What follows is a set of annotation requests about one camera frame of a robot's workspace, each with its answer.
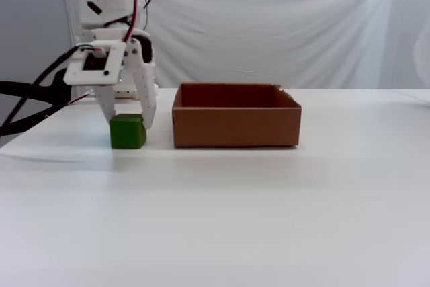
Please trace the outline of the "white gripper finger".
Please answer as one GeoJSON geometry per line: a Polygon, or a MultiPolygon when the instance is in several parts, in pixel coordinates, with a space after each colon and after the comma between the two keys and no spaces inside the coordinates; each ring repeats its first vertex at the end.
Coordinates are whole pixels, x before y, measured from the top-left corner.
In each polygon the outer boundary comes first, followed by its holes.
{"type": "Polygon", "coordinates": [[[113,86],[93,85],[91,88],[106,120],[111,120],[116,115],[113,86]]]}
{"type": "Polygon", "coordinates": [[[139,40],[131,38],[126,45],[125,69],[131,73],[142,108],[144,127],[153,125],[157,108],[155,87],[155,61],[151,43],[144,48],[139,40]]]}

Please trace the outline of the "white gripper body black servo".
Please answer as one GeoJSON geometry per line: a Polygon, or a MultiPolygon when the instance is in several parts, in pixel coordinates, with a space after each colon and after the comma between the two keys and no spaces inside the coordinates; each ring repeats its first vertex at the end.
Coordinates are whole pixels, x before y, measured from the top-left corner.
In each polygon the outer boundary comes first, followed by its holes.
{"type": "Polygon", "coordinates": [[[79,49],[83,66],[142,66],[154,61],[150,34],[134,28],[97,28],[92,39],[79,49]]]}

